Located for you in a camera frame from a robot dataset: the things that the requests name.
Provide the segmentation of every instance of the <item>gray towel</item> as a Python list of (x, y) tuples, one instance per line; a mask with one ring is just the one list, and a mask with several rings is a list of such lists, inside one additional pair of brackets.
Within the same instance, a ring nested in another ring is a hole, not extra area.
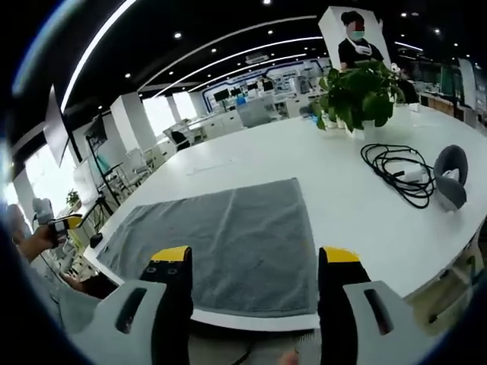
[(316, 254), (296, 179), (135, 208), (99, 260), (139, 278), (152, 255), (193, 249), (195, 308), (238, 316), (316, 312)]

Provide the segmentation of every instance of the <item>face mask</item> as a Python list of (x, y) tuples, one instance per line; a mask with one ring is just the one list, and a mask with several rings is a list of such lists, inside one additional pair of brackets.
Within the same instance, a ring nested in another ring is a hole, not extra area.
[(354, 30), (350, 34), (351, 40), (361, 40), (364, 37), (365, 32), (363, 30)]

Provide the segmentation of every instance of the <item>round table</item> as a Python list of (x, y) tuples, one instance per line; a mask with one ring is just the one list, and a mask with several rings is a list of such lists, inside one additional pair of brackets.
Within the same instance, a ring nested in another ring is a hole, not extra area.
[[(384, 281), (401, 297), (428, 283), (447, 267), (487, 215), (487, 140), (443, 113), (399, 107), (379, 131), (381, 143), (418, 149), (429, 165), (450, 144), (469, 159), (467, 203), (446, 212), (432, 199), (423, 210), (405, 202), (360, 157), (364, 142), (343, 130), (320, 131), (309, 119), (294, 118), (235, 132), (188, 148), (148, 178), (107, 221), (103, 241), (84, 256), (116, 283), (97, 254), (138, 205), (220, 192), (297, 177), (313, 231), (321, 246), (360, 255), (372, 281)], [(317, 314), (277, 319), (249, 318), (195, 310), (193, 319), (254, 331), (319, 328)]]

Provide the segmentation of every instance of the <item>person in poster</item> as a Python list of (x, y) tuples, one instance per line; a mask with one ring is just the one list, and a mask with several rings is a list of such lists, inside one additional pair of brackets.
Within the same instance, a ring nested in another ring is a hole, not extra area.
[(338, 48), (342, 70), (354, 68), (360, 61), (384, 60), (379, 49), (364, 38), (365, 21), (357, 11), (343, 13), (342, 22), (347, 34)]

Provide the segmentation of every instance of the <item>desk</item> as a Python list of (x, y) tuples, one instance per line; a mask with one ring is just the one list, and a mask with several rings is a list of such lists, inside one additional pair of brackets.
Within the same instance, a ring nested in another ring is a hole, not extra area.
[[(415, 209), (362, 161), (363, 142), (342, 130), (320, 131), (309, 120), (287, 119), (178, 153), (120, 206), (101, 230), (103, 241), (96, 249), (88, 248), (85, 257), (122, 283), (97, 261), (97, 254), (136, 206), (297, 177), (316, 250), (335, 246), (358, 253), (372, 281), (385, 281), (405, 297), (447, 267), (487, 215), (487, 140), (468, 125), (423, 106), (419, 113), (397, 108), (380, 133), (384, 143), (418, 149), (430, 165), (449, 144), (461, 146), (469, 158), (468, 202), (454, 213), (445, 212), (434, 199), (427, 209)], [(193, 319), (254, 331), (319, 327), (317, 315), (254, 319), (195, 310)]]

